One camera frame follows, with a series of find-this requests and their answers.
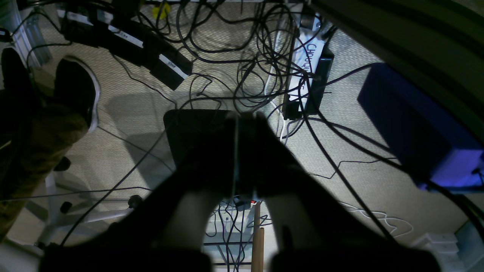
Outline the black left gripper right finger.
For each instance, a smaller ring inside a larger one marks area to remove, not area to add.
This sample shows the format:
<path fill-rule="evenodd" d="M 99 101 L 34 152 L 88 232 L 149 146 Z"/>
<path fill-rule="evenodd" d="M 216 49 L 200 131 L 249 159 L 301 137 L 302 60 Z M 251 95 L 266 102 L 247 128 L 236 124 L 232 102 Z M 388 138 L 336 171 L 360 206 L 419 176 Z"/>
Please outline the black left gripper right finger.
<path fill-rule="evenodd" d="M 434 256 L 384 238 L 301 167 L 262 114 L 237 119 L 240 187 L 266 203 L 278 252 L 271 272 L 439 272 Z"/>

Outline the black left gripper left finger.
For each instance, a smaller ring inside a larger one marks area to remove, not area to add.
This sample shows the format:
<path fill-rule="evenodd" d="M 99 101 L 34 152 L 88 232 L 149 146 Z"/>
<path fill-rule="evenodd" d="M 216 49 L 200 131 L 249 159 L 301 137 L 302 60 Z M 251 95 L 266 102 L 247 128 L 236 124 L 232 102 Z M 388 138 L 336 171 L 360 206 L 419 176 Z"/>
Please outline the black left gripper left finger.
<path fill-rule="evenodd" d="M 176 171 L 121 222 L 77 246 L 51 247 L 42 272 L 211 272 L 201 251 L 216 205 L 232 195 L 237 115 L 216 114 Z"/>

